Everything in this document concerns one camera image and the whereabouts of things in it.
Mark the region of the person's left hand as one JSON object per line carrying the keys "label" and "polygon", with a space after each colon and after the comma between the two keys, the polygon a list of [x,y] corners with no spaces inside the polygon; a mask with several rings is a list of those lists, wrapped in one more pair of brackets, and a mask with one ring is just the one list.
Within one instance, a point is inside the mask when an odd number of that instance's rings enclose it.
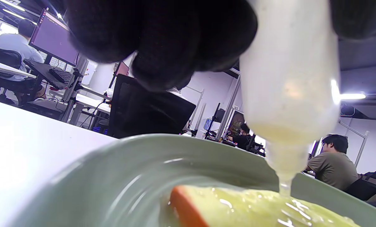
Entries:
{"label": "person's left hand", "polygon": [[66,0],[71,41],[167,90],[195,72],[240,63],[243,89],[298,90],[338,82],[336,38],[376,36],[376,0]]}

